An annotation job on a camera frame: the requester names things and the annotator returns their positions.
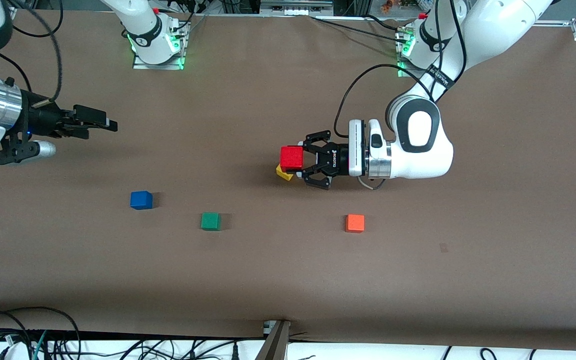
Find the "white cable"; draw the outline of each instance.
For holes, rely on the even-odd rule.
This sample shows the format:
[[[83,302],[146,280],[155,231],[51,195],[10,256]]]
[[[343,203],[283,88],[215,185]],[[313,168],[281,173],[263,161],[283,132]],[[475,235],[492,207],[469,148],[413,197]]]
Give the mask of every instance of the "white cable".
[[[377,186],[372,187],[372,186],[366,184],[366,183],[362,180],[362,177],[361,177],[361,176],[358,176],[358,177],[357,177],[357,180],[359,180],[359,184],[363,185],[363,187],[365,187],[366,189],[369,189],[369,190],[371,190],[371,191],[378,191],[379,189],[382,188],[382,185],[384,184],[384,182],[386,182],[386,179],[385,179],[385,178],[382,178],[381,182],[380,182]]]

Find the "yellow block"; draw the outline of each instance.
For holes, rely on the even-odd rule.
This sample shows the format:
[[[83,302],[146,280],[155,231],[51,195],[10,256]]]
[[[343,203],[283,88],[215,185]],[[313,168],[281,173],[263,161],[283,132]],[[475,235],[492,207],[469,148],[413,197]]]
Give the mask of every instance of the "yellow block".
[[[279,177],[281,177],[283,180],[286,180],[286,182],[290,182],[290,180],[293,178],[292,173],[285,173],[282,171],[281,164],[278,164],[277,168],[274,170],[277,171],[277,175],[279,175]]]

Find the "cable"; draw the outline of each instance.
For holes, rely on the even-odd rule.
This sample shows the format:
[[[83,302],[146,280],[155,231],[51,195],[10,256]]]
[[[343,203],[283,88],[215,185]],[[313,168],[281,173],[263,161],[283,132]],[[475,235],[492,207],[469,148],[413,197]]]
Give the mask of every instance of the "cable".
[[[34,9],[30,8],[30,6],[28,6],[25,2],[20,3],[18,0],[8,0],[8,1],[13,3],[14,5],[16,5],[19,8],[23,8],[23,9],[28,10],[30,12],[30,14],[32,14],[32,16],[34,16],[34,18],[37,19],[39,21],[39,23],[41,23],[41,25],[46,30],[48,30],[48,35],[50,36],[50,40],[52,41],[52,47],[54,48],[54,54],[57,57],[57,89],[55,89],[54,95],[52,97],[48,98],[47,100],[39,101],[36,104],[33,104],[32,107],[34,107],[36,109],[39,107],[43,107],[44,105],[54,103],[55,100],[57,100],[57,98],[59,98],[59,93],[62,91],[62,79],[64,77],[64,67],[62,64],[62,51],[59,48],[59,43],[57,42],[57,38],[55,37],[55,33],[50,28],[50,26],[48,26],[48,23],[46,23],[46,20],[44,20],[43,17],[39,16],[39,14]]]
[[[23,344],[25,344],[27,350],[28,350],[28,359],[30,359],[32,357],[32,346],[30,343],[30,336],[28,335],[28,331],[26,330],[26,327],[24,326],[24,324],[21,323],[21,321],[19,321],[18,318],[16,318],[13,314],[11,314],[9,311],[0,311],[0,315],[6,315],[7,317],[9,317],[10,319],[12,319],[12,321],[14,321],[16,323],[17,326],[19,326],[19,329],[21,329],[23,335],[22,335],[22,342]]]
[[[435,93],[435,84],[437,84],[437,76],[439,75],[439,71],[442,70],[442,65],[444,64],[444,44],[442,43],[442,32],[439,28],[439,0],[434,0],[434,27],[437,29],[437,40],[439,41],[439,68],[434,73],[434,80],[432,81],[432,85],[430,86],[430,100],[435,101],[433,99],[433,95]]]
[[[17,71],[19,71],[19,74],[21,74],[21,76],[23,77],[23,82],[25,82],[25,88],[29,92],[33,92],[33,89],[30,87],[30,80],[28,80],[28,76],[26,76],[26,73],[21,68],[21,66],[19,66],[19,64],[14,62],[13,59],[11,59],[10,57],[7,57],[6,55],[2,54],[1,52],[0,52],[0,58],[2,58],[3,60],[6,60],[10,64],[12,64],[12,66],[14,66]]]
[[[119,360],[124,360],[126,357],[128,357],[128,354],[132,353],[132,351],[134,351],[139,345],[143,344],[144,340],[139,340],[137,342],[135,342],[134,344],[132,344],[132,346],[130,346],[128,348],[128,350],[124,351],[123,355],[119,358]]]
[[[374,16],[372,14],[364,14],[363,16],[361,16],[362,18],[368,18],[368,19],[372,19],[375,22],[377,22],[377,24],[381,25],[382,27],[389,29],[389,30],[394,30],[395,32],[397,32],[399,29],[397,27],[392,27],[390,25],[388,25],[387,23],[381,21],[379,18],[377,18],[377,16]]]
[[[362,180],[362,177],[361,177],[361,176],[358,176],[358,177],[357,177],[357,180],[359,180],[359,184],[363,185],[364,188],[366,188],[366,189],[368,189],[368,190],[370,190],[370,191],[378,191],[379,189],[382,188],[382,186],[383,186],[384,183],[386,182],[386,179],[385,179],[385,178],[382,178],[382,179],[381,179],[381,182],[380,182],[377,186],[372,187],[372,186],[366,184],[366,183]]]
[[[66,344],[65,342],[62,342],[62,344],[60,346],[55,347],[55,349],[59,349],[59,353],[62,355],[77,355],[78,354],[77,352],[67,351],[68,350],[67,348],[66,348],[66,351],[62,351],[61,347],[64,346],[65,344]],[[138,349],[140,349],[140,350],[144,350],[144,349],[152,350],[151,352],[154,354],[166,356],[166,357],[173,359],[173,360],[179,360],[178,358],[174,358],[174,356],[175,356],[174,348],[173,348],[172,354],[165,353],[165,352],[160,351],[160,350],[155,350],[153,347],[145,346],[145,345],[138,346],[138,347],[134,348],[133,351],[138,350]],[[110,358],[112,356],[118,356],[118,355],[122,355],[125,353],[126,353],[126,351],[119,351],[119,352],[115,352],[115,353],[82,352],[81,355],[83,355],[83,356],[98,356],[100,358]]]
[[[21,34],[28,35],[29,37],[33,37],[33,38],[46,38],[46,37],[51,36],[51,34],[55,34],[57,32],[57,30],[59,30],[59,28],[62,26],[62,21],[64,21],[64,3],[62,2],[62,0],[58,0],[58,2],[59,2],[59,22],[57,23],[57,26],[54,27],[54,30],[48,28],[48,32],[46,32],[46,34],[32,34],[31,32],[26,32],[22,29],[19,29],[18,27],[14,26],[14,25],[13,25],[13,29],[17,30]]]
[[[197,342],[197,340],[194,340],[192,342],[192,347],[190,347],[190,350],[188,352],[185,353],[185,355],[183,355],[180,360],[184,360],[186,358],[186,356],[189,356],[190,354],[194,354],[195,349],[197,349],[199,346],[201,346],[201,344],[205,343],[206,340],[201,340],[199,342]]]
[[[156,347],[160,346],[160,344],[162,344],[162,342],[165,342],[165,341],[166,341],[165,339],[159,340],[159,342],[157,342],[156,344],[154,344],[154,346],[152,346],[150,349],[148,349],[148,351],[146,351],[146,353],[142,353],[139,356],[138,360],[144,360],[146,358],[146,356],[148,356],[148,354],[152,353]]]
[[[240,360],[240,347],[237,346],[237,342],[232,344],[232,356],[230,356],[230,360]]]
[[[80,357],[82,357],[82,338],[80,337],[80,330],[77,327],[77,323],[75,322],[75,320],[68,315],[66,312],[62,311],[62,310],[58,310],[55,309],[53,307],[48,307],[48,306],[25,306],[25,307],[18,307],[16,309],[10,309],[10,310],[5,310],[5,311],[0,311],[0,315],[6,315],[8,317],[10,317],[10,319],[13,319],[17,325],[22,328],[23,333],[26,335],[27,337],[27,346],[28,346],[28,356],[30,358],[31,354],[31,348],[32,346],[30,346],[30,338],[28,337],[28,333],[26,332],[26,328],[23,326],[23,324],[19,321],[19,319],[17,319],[16,317],[12,316],[13,312],[20,312],[22,310],[48,310],[49,312],[53,312],[53,313],[57,313],[59,315],[61,315],[62,317],[65,317],[69,322],[70,325],[72,325],[73,329],[75,330],[75,334],[77,335],[77,342],[78,342],[78,350],[77,350],[77,360],[80,360]]]
[[[188,18],[187,18],[181,25],[179,25],[178,27],[173,28],[172,31],[173,31],[173,32],[176,32],[177,30],[185,27],[186,24],[189,23],[190,20],[193,18],[193,15],[194,15],[194,14],[195,14],[194,12],[190,12],[190,16],[188,16]]]
[[[10,346],[0,352],[0,360],[6,360],[6,354],[10,350]]]
[[[37,360],[37,357],[39,356],[39,349],[42,347],[46,333],[48,333],[48,330],[44,330],[41,334],[41,337],[39,337],[39,341],[37,341],[37,348],[34,349],[34,354],[32,354],[32,360]]]
[[[484,356],[484,353],[486,351],[490,354],[490,356],[492,356],[493,360],[497,360],[497,356],[495,356],[495,353],[487,347],[482,347],[479,350],[479,357],[481,358],[481,360],[487,360],[487,358]]]
[[[450,353],[450,349],[452,349],[452,346],[448,346],[448,348],[446,348],[446,352],[443,353],[443,357],[441,357],[441,360],[446,360],[446,358],[448,358],[448,353]]]
[[[347,98],[348,94],[353,89],[355,84],[357,84],[359,79],[363,78],[364,75],[370,73],[370,71],[373,71],[373,70],[378,69],[378,68],[394,68],[394,69],[403,71],[404,73],[409,75],[411,78],[413,78],[419,85],[421,85],[421,87],[425,90],[425,92],[428,94],[428,96],[430,96],[430,91],[428,90],[426,85],[424,85],[423,82],[421,82],[419,80],[419,78],[417,76],[413,75],[413,73],[411,73],[408,69],[402,68],[401,66],[397,66],[395,64],[376,64],[375,66],[371,66],[370,68],[364,70],[359,76],[357,76],[352,81],[352,84],[350,84],[350,86],[348,86],[348,89],[345,91],[345,94],[343,94],[343,98],[341,99],[341,103],[339,104],[339,109],[336,111],[336,116],[334,117],[333,130],[334,130],[334,134],[336,134],[336,136],[343,138],[343,139],[348,139],[348,135],[340,134],[339,131],[337,130],[337,123],[339,121],[339,116],[341,114],[341,110],[344,107],[344,103],[346,102],[346,98]]]
[[[454,82],[456,83],[462,75],[464,75],[464,71],[466,71],[466,62],[468,62],[468,56],[466,54],[466,43],[464,42],[464,34],[462,34],[462,26],[459,24],[459,19],[457,19],[457,10],[455,10],[455,0],[450,0],[450,9],[452,10],[452,20],[454,21],[455,27],[457,27],[457,36],[459,37],[459,42],[461,43],[461,54],[463,56],[463,64],[461,64],[461,70],[459,71],[459,75],[455,77]]]
[[[219,349],[220,347],[224,347],[224,346],[229,346],[230,344],[234,344],[236,342],[242,342],[245,340],[263,340],[263,337],[244,337],[242,339],[236,339],[236,340],[231,340],[231,341],[226,341],[226,342],[222,342],[221,344],[215,345],[213,347],[211,347],[210,349],[200,353],[199,355],[197,355],[196,359],[205,359],[205,355],[210,353],[211,351],[215,351],[217,349]]]
[[[321,23],[333,25],[334,27],[340,27],[340,28],[352,30],[352,31],[358,32],[358,33],[362,33],[362,34],[366,34],[366,35],[372,35],[373,37],[391,40],[391,41],[394,41],[394,42],[396,42],[396,43],[406,43],[406,40],[405,40],[405,39],[391,38],[390,36],[384,36],[384,35],[381,35],[381,34],[375,34],[374,32],[370,32],[370,31],[366,31],[366,30],[361,30],[361,29],[356,29],[356,28],[354,28],[354,27],[342,25],[341,23],[336,23],[336,22],[324,20],[324,19],[322,19],[322,18],[316,18],[316,17],[312,17],[312,16],[311,16],[311,18],[314,19],[314,20],[316,20],[316,21],[318,21],[318,22],[321,22]]]

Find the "orange block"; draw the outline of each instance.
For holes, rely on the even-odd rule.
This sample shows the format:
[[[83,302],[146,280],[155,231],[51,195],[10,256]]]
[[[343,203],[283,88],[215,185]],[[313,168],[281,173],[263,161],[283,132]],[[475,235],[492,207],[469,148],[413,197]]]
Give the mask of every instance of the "orange block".
[[[363,233],[365,228],[364,215],[348,214],[345,217],[346,233]]]

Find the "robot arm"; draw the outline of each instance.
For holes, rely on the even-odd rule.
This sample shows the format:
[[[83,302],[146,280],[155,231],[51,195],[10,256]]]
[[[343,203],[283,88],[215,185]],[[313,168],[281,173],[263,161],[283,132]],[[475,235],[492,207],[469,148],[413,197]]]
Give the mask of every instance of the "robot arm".
[[[329,189],[332,178],[337,175],[367,176],[384,180],[422,179],[444,175],[453,162],[453,144],[446,137],[435,100],[441,98],[454,85],[462,70],[470,69],[508,50],[524,36],[550,4],[551,0],[478,0],[460,27],[466,59],[462,42],[458,36],[453,36],[443,50],[441,67],[438,58],[432,60],[420,78],[425,87],[415,84],[391,102],[386,121],[395,133],[393,141],[385,139],[377,119],[368,122],[367,132],[363,120],[351,120],[348,144],[335,144],[330,141],[326,144],[329,148],[336,147],[336,153],[343,154],[335,159],[336,161],[331,162],[321,153],[317,153],[317,163],[310,168],[282,166],[282,169],[301,175],[306,184],[322,189]],[[422,54],[419,59],[434,57],[429,57],[427,47],[418,43],[408,55],[410,60],[416,58],[416,51]],[[432,94],[427,93],[425,88],[432,91]],[[325,133],[327,136],[322,140],[328,141],[330,132]],[[312,149],[312,146],[303,148],[304,151],[313,153]],[[338,168],[333,168],[328,163],[335,164]],[[317,173],[323,173],[327,178],[313,182],[311,175]]]
[[[0,0],[0,49],[6,46],[12,34],[12,21]],[[20,89],[11,77],[0,79],[0,165],[20,164],[30,160],[51,157],[55,146],[48,141],[30,140],[33,135],[53,138],[76,137],[87,139],[90,128],[117,131],[117,123],[106,113],[82,105],[73,110],[62,110],[54,102],[32,107],[47,99]]]
[[[464,0],[453,2],[457,21],[461,24],[466,18],[466,3]],[[414,44],[409,50],[402,51],[402,56],[417,68],[427,69],[439,56],[439,50],[446,47],[457,31],[450,0],[436,0],[436,7],[430,9],[425,19],[418,18],[407,27],[413,28]]]
[[[508,50],[532,27],[550,0],[479,0],[464,19],[461,30],[467,55],[458,38],[448,43],[439,68],[436,59],[421,77],[432,89],[432,99],[438,100],[451,88],[462,73]],[[437,105],[420,84],[400,95],[389,111],[395,140],[386,143],[391,148],[391,172],[388,177],[370,169],[372,147],[368,151],[370,178],[434,178],[444,175],[453,162],[453,146],[448,141]]]
[[[181,50],[185,25],[164,13],[156,13],[148,0],[101,0],[121,20],[135,54],[147,64],[161,64]]]

